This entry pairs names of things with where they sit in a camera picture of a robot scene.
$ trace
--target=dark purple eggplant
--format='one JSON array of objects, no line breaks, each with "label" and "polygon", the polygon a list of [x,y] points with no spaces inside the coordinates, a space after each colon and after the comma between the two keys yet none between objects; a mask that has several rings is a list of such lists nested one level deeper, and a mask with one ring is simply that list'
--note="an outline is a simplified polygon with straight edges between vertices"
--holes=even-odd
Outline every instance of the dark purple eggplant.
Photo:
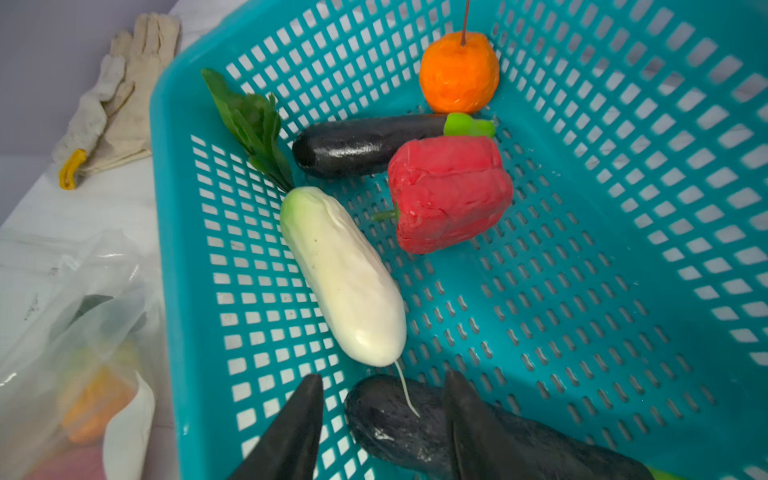
[{"label": "dark purple eggplant", "polygon": [[359,177],[386,170],[406,142],[443,135],[492,137],[495,127],[466,114],[403,115],[310,125],[293,142],[293,158],[308,175]]},{"label": "dark purple eggplant", "polygon": [[[370,455],[450,480],[442,390],[412,380],[406,383],[420,418],[408,407],[399,379],[376,375],[358,382],[346,397],[344,408],[349,429]],[[486,405],[541,480],[654,480],[647,467],[631,458]]]}]

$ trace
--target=thin white root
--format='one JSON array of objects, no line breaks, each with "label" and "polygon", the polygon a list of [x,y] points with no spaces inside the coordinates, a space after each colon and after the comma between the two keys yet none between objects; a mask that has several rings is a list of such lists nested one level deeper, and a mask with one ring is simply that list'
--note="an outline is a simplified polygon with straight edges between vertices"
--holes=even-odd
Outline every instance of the thin white root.
[{"label": "thin white root", "polygon": [[411,403],[411,397],[408,396],[408,387],[406,387],[406,378],[402,374],[402,370],[400,369],[400,363],[395,360],[395,367],[397,368],[397,372],[400,374],[400,381],[402,382],[402,391],[406,394],[406,402],[408,403],[408,407],[410,407],[411,411],[419,418],[422,418],[421,415],[416,411],[415,408],[413,408],[413,404]]}]

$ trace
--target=brown stem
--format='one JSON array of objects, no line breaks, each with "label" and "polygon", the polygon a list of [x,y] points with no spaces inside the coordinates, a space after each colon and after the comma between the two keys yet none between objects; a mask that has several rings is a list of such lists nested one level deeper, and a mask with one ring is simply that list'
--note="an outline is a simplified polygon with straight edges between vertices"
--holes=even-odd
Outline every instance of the brown stem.
[{"label": "brown stem", "polygon": [[467,45],[467,18],[469,18],[469,0],[464,8],[464,28],[462,28],[462,47]]}]

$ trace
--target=orange fruit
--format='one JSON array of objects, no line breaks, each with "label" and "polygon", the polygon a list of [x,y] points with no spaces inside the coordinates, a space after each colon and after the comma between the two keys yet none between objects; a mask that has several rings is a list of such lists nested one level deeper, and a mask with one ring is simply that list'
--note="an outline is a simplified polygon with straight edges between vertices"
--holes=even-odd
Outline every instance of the orange fruit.
[{"label": "orange fruit", "polygon": [[431,44],[422,57],[419,83],[437,113],[474,114],[486,106],[498,87],[498,59],[482,33],[447,34]]}]

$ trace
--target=white radish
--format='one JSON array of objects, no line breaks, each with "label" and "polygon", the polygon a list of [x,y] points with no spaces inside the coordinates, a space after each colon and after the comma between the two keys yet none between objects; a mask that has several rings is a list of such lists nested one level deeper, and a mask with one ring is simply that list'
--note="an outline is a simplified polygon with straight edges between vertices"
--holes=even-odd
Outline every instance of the white radish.
[{"label": "white radish", "polygon": [[392,365],[406,345],[405,306],[349,213],[318,188],[294,188],[280,229],[341,349],[366,365]]}]

